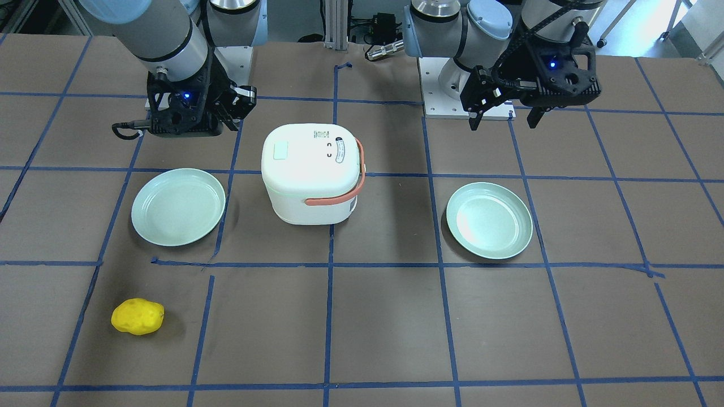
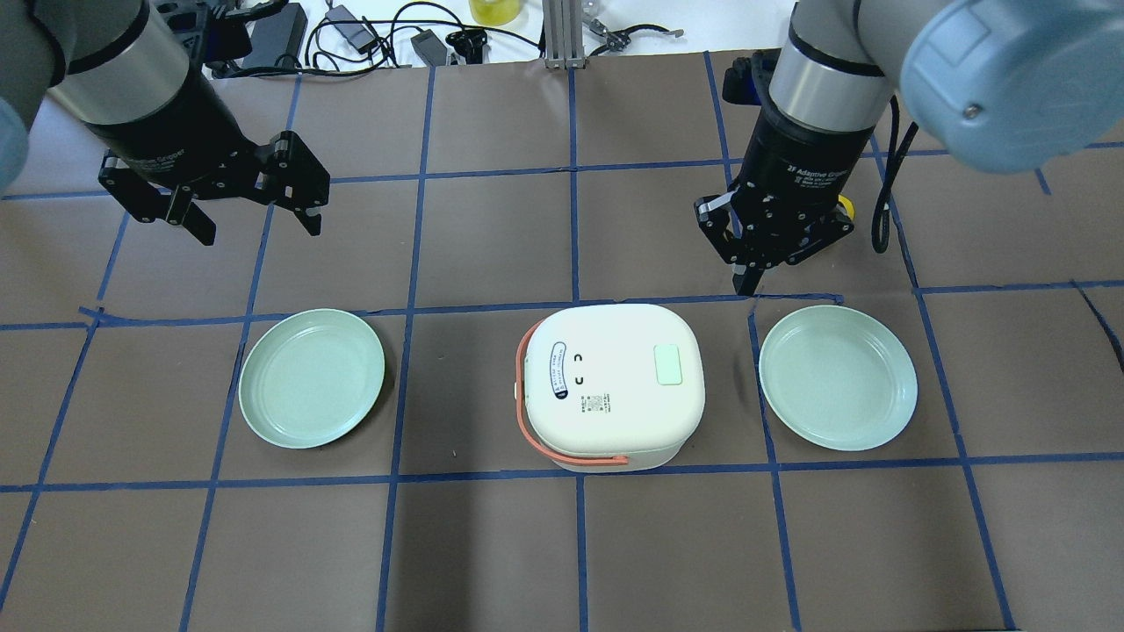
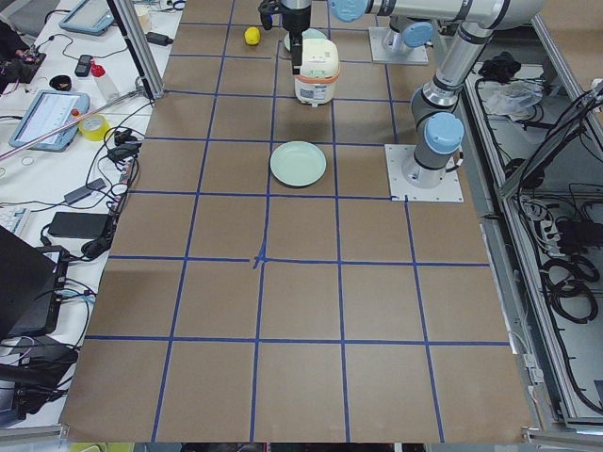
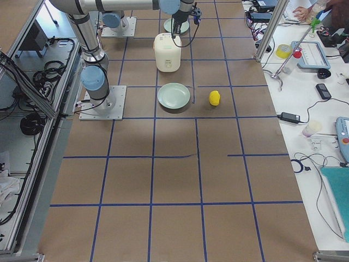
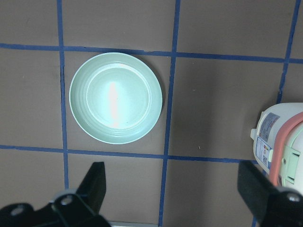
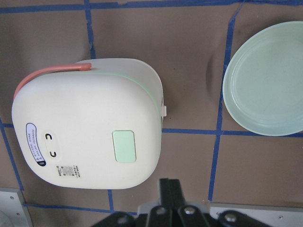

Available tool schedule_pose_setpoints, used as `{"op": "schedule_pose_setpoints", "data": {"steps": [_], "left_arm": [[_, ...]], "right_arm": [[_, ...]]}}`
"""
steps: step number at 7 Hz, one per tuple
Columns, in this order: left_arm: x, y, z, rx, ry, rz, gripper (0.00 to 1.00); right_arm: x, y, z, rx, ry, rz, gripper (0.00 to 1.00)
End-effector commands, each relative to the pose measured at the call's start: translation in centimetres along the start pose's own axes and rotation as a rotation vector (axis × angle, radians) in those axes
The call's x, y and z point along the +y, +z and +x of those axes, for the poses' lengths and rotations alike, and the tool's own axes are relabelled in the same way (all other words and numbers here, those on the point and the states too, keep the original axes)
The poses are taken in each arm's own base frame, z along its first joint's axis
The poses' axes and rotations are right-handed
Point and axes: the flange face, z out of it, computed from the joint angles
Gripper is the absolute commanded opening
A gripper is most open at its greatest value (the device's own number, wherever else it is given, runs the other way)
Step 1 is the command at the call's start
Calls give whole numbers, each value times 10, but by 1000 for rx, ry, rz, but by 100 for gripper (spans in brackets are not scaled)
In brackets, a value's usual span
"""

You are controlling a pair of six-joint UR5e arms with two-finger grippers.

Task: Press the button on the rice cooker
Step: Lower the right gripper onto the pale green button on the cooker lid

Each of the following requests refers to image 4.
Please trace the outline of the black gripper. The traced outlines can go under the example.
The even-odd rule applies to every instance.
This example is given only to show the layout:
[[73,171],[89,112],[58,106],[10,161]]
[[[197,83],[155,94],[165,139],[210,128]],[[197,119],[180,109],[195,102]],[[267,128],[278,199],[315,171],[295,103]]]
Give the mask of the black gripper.
[[184,22],[188,20],[189,12],[178,10],[175,14],[172,15],[173,25],[172,25],[172,39],[176,38],[175,29],[177,29],[177,34],[181,34],[181,26]]

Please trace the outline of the person hand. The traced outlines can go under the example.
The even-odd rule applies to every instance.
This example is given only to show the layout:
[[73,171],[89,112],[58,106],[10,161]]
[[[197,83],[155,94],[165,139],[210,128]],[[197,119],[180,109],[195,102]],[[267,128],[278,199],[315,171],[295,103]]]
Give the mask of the person hand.
[[305,21],[309,15],[309,9],[304,7],[297,7],[292,11],[292,13],[298,21]]

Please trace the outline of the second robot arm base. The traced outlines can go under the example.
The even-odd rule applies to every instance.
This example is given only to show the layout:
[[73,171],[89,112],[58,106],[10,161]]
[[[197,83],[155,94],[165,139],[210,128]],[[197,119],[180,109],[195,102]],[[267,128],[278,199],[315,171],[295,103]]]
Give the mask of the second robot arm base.
[[103,38],[126,38],[135,35],[137,18],[127,17],[123,11],[103,13]]

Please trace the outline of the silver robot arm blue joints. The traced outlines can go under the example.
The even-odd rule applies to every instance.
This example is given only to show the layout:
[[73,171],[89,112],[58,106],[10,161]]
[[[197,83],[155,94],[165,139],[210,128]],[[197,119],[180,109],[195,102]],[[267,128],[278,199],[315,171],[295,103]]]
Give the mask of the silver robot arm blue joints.
[[178,10],[188,11],[194,1],[51,1],[64,12],[82,48],[85,68],[81,72],[81,83],[87,91],[90,105],[78,111],[82,120],[121,120],[123,118],[126,86],[111,86],[107,78],[109,59],[100,46],[97,32],[90,21],[89,13],[126,10],[161,10],[173,15]]

